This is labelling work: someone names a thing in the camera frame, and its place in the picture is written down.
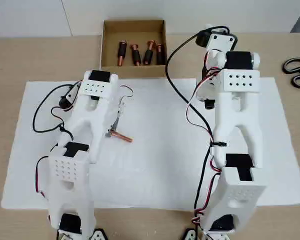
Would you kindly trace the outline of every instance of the bracket with holes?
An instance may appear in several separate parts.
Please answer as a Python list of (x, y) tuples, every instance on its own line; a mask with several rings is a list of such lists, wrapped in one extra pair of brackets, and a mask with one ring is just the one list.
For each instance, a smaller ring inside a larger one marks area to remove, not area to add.
[(108, 98), (112, 84), (104, 81), (84, 80), (79, 89), (80, 95)]

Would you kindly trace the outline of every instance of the wooden table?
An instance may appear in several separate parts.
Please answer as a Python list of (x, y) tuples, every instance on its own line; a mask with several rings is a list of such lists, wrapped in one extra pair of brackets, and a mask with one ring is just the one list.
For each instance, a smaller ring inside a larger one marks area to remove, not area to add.
[[(291, 76), (281, 71), (284, 60), (300, 57), (300, 34), (237, 36), (237, 50), (260, 54), (261, 76), (276, 78), (300, 166), (300, 89), (292, 87)], [(168, 35), (168, 52), (187, 37)], [(26, 82), (81, 79), (85, 70), (99, 66), (100, 45), (99, 36), (0, 39), (0, 202)], [(197, 76), (201, 67), (201, 50), (192, 43), (177, 54), (169, 69), (172, 77), (189, 78)], [(192, 214), (156, 209), (97, 209), (96, 216), (109, 240), (178, 240), (184, 229), (191, 227)], [(47, 211), (0, 207), (0, 240), (12, 239), (55, 239)], [(300, 239), (300, 206), (260, 207), (247, 227), (231, 239)]]

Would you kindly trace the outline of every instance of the black scissors handle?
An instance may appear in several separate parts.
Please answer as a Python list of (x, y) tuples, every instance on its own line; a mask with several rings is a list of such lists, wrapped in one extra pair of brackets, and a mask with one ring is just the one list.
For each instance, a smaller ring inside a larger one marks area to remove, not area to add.
[[(291, 63), (300, 63), (300, 57), (294, 57), (291, 59), (288, 59), (287, 61), (285, 61), (282, 65), (282, 71), (285, 74), (295, 74), (295, 73), (300, 73), (300, 66), (299, 67), (295, 67), (295, 68), (288, 68), (288, 65)], [(300, 84), (298, 83), (298, 80), (300, 80), (300, 74), (294, 76), (291, 79), (291, 84), (295, 87), (300, 89)]]
[(295, 67), (295, 68), (288, 68), (288, 65), (291, 63), (300, 63), (300, 57), (294, 57), (290, 58), (287, 61), (285, 61), (282, 65), (282, 71), (285, 74), (295, 74), (295, 73), (300, 73), (300, 66)]

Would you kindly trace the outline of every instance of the cardboard box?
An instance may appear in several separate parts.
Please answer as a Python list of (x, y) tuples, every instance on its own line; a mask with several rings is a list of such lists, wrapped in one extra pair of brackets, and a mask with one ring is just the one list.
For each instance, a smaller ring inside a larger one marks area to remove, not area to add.
[[(118, 66), (119, 42), (127, 41), (125, 58)], [(154, 49), (151, 65), (143, 65), (143, 57), (148, 41), (155, 40), (164, 47), (167, 60), (166, 28), (164, 20), (105, 20), (103, 23), (101, 69), (118, 74), (120, 79), (161, 78), (165, 76), (165, 65), (157, 64), (157, 51)], [(135, 66), (130, 44), (138, 44), (141, 65)]]

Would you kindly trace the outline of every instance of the copper fitting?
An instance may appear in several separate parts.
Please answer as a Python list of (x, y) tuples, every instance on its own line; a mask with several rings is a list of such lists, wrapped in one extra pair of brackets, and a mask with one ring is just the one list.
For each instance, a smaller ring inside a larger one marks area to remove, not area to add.
[(132, 50), (138, 50), (139, 46), (138, 44), (131, 44), (130, 48), (132, 48)]
[(156, 45), (155, 40), (150, 40), (150, 41), (148, 41), (148, 49), (149, 49), (149, 50), (152, 50), (153, 47), (154, 47), (154, 45)]
[(127, 48), (127, 41), (122, 40), (119, 42), (119, 49), (118, 49), (118, 66), (121, 67), (124, 62), (124, 58), (126, 56), (126, 48)]
[(118, 59), (118, 66), (119, 67), (122, 66), (123, 61), (124, 61), (124, 56), (119, 56), (119, 59)]
[(134, 65), (140, 66), (141, 60), (140, 60), (140, 54), (139, 54), (139, 46), (138, 46), (138, 44), (131, 44), (130, 48), (132, 49), (132, 51), (137, 51), (137, 55), (135, 55), (132, 52), (132, 59), (133, 59)]
[(162, 44), (157, 44), (156, 45), (156, 50), (158, 51), (158, 53), (161, 53), (161, 51), (162, 51)]
[(116, 132), (114, 130), (110, 130), (110, 134), (111, 134), (111, 136), (116, 136), (116, 137), (118, 137), (118, 138), (120, 138), (122, 140), (125, 140), (125, 141), (129, 142), (129, 143), (132, 143), (132, 141), (133, 141), (132, 138), (124, 136), (124, 135), (122, 135), (122, 134), (120, 134), (120, 133), (118, 133), (118, 132)]

